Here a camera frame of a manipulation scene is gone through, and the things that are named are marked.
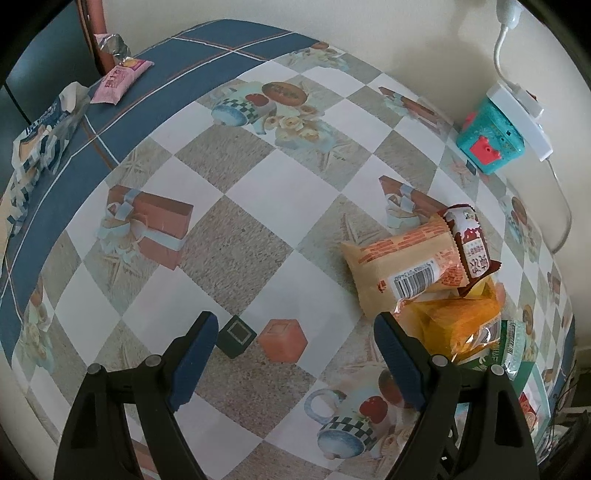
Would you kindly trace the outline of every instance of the white power strip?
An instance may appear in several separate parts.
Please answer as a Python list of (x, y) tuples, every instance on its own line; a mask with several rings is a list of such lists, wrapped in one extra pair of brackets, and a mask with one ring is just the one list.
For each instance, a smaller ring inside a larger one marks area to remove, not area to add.
[[(528, 95), (526, 91), (520, 89), (521, 96)], [(487, 97), (491, 99), (501, 112), (509, 119), (517, 131), (523, 136), (524, 140), (530, 145), (536, 156), (540, 160), (548, 158), (552, 152), (552, 145), (548, 135), (542, 130), (535, 117), (530, 115), (527, 110), (520, 104), (520, 102), (513, 96), (513, 94), (501, 82), (497, 82), (486, 93)], [(543, 108), (539, 106), (536, 100), (530, 97), (532, 113), (539, 118)]]

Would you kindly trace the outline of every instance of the cube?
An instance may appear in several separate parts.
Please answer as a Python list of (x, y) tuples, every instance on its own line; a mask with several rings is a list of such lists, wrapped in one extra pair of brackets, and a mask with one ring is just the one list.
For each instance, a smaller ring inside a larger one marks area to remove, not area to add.
[(234, 315), (217, 334), (216, 345), (228, 357), (236, 358), (244, 353), (255, 337), (256, 332)]
[(297, 320), (271, 320), (258, 336), (259, 345), (271, 362), (296, 363), (308, 345)]

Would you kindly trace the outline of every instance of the pink snack package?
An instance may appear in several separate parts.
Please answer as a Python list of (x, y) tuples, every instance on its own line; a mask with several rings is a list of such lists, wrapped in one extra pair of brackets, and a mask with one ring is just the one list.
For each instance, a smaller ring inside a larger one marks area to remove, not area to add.
[(103, 77), (90, 102), (117, 105), (127, 89), (152, 65), (154, 62), (149, 60), (126, 59)]

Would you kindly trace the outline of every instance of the white label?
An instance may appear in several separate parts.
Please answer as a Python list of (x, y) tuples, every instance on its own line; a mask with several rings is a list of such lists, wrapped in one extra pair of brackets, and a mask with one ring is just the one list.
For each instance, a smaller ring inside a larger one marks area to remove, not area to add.
[(425, 263), (388, 277), (388, 282), (399, 300), (411, 299), (427, 290), (439, 279), (439, 276), (439, 266), (432, 258)]
[(466, 263), (468, 264), (468, 274), (472, 278), (480, 277), (491, 266), (486, 256), (482, 238), (471, 240), (464, 244), (463, 247), (466, 255)]

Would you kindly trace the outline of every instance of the blue gripper pad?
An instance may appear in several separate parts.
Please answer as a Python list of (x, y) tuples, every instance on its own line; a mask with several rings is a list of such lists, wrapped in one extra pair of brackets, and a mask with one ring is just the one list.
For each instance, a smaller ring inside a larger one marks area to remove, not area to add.
[(402, 397), (416, 410), (421, 411), (426, 403), (421, 372), (398, 340), (392, 327), (381, 315), (378, 315), (374, 321), (374, 338)]
[(174, 371), (172, 390), (168, 404), (173, 412), (189, 400), (197, 387), (197, 382), (205, 369), (207, 360), (217, 341), (217, 318), (212, 313), (207, 317), (193, 343)]

